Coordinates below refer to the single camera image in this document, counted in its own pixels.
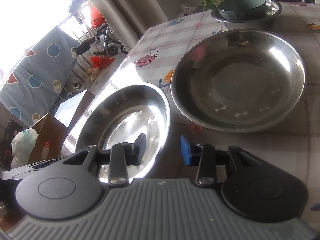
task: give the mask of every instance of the cardboard box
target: cardboard box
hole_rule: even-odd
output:
[[[22,126],[16,121],[10,119],[0,142],[0,161],[2,166],[8,170],[11,170],[11,162],[13,159],[11,154],[11,142],[13,138],[21,131],[23,131]]]
[[[36,130],[38,138],[28,164],[60,157],[68,128],[51,114],[46,114],[30,128]]]
[[[70,133],[94,97],[95,95],[89,89],[84,90],[60,104],[54,117],[68,127],[68,133]]]

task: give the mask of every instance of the red triangle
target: red triangle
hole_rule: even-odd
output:
[[[30,57],[33,55],[37,55],[32,49],[28,51],[28,53],[26,54],[26,57]]]
[[[7,80],[7,84],[15,84],[15,83],[19,83],[19,81],[17,80],[17,78],[14,76],[14,73],[12,72],[10,74],[10,77]]]

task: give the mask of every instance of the table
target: table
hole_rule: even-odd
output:
[[[198,127],[179,112],[170,93],[175,66],[198,42],[226,30],[211,17],[211,10],[208,10],[148,29],[71,131],[62,155],[74,151],[90,108],[95,108],[119,88],[141,81],[150,82],[166,94],[172,121],[166,147],[149,177],[194,178],[196,168],[183,165],[179,154],[178,142],[182,133],[190,141],[209,143],[216,149],[239,146],[298,177],[307,185],[309,200],[302,219],[320,231],[320,212],[310,209],[320,202],[320,33],[316,32],[320,30],[320,6],[287,2],[281,2],[281,5],[282,13],[271,31],[297,48],[305,58],[310,75],[306,100],[285,122],[261,133],[227,134]]]

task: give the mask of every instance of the blue fabric with circles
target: blue fabric with circles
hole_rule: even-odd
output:
[[[13,70],[18,83],[6,83],[0,90],[0,102],[26,125],[33,124],[32,115],[44,116],[57,99],[55,80],[64,86],[75,59],[71,48],[79,42],[58,26],[54,27]]]

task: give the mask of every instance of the plaid tablecloth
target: plaid tablecloth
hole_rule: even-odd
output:
[[[189,138],[194,142],[209,143],[224,150],[231,145],[239,146],[301,179],[309,190],[309,201],[302,219],[320,231],[320,212],[316,211],[320,208],[315,206],[320,203],[320,33],[317,33],[317,30],[320,32],[320,6],[285,2],[281,5],[282,13],[271,31],[294,45],[303,55],[309,69],[310,87],[300,109],[280,125],[262,133],[220,133],[195,127],[176,108],[170,93],[170,81],[178,61],[198,42],[227,30],[211,17],[211,10],[148,29],[91,107],[121,87],[141,81],[157,85],[169,100],[172,123],[177,127],[180,125],[181,130],[188,126],[191,130]],[[67,148],[73,149],[85,120],[83,116],[73,129],[62,154],[67,154]],[[169,140],[177,144],[177,138]]]

